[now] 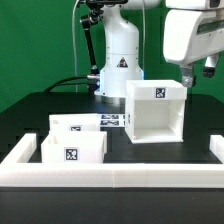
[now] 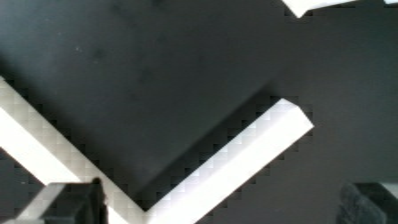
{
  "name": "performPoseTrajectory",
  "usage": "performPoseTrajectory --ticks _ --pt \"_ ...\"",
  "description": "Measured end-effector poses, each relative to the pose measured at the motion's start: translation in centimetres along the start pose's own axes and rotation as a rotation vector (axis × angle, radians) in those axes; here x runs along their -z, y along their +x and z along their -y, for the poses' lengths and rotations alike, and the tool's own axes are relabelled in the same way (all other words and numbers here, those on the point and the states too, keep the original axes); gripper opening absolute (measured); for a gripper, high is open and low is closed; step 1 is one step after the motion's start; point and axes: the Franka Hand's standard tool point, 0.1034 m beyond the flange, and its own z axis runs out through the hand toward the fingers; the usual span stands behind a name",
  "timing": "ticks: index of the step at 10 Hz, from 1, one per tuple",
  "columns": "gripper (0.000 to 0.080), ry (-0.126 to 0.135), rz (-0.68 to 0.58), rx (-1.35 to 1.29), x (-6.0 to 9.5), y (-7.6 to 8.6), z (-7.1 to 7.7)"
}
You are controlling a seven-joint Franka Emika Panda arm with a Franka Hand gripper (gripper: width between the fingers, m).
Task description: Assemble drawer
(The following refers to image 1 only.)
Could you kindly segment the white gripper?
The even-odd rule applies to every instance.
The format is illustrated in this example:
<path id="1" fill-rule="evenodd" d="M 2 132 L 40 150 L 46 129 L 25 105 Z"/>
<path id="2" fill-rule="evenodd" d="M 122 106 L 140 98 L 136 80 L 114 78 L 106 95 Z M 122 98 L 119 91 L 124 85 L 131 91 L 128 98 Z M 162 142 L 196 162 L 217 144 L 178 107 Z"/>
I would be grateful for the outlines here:
<path id="1" fill-rule="evenodd" d="M 224 9 L 193 11 L 172 9 L 168 12 L 163 40 L 163 55 L 180 67 L 182 85 L 195 85 L 194 63 L 206 58 L 203 76 L 212 78 L 224 51 Z"/>

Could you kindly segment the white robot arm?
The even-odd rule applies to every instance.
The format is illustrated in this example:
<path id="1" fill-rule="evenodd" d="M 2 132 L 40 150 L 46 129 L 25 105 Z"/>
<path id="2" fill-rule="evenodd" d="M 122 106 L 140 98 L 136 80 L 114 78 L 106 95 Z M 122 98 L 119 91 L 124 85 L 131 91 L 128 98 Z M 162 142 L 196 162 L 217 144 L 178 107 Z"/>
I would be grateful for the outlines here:
<path id="1" fill-rule="evenodd" d="M 195 62 L 205 59 L 203 74 L 213 76 L 220 53 L 224 51 L 224 0 L 86 0 L 87 25 L 102 22 L 106 37 L 106 62 L 101 70 L 91 63 L 97 79 L 95 96 L 108 101 L 125 97 L 128 80 L 142 80 L 139 67 L 139 31 L 124 20 L 121 10 L 143 10 L 164 3 L 163 55 L 168 63 L 180 67 L 182 85 L 195 85 Z"/>

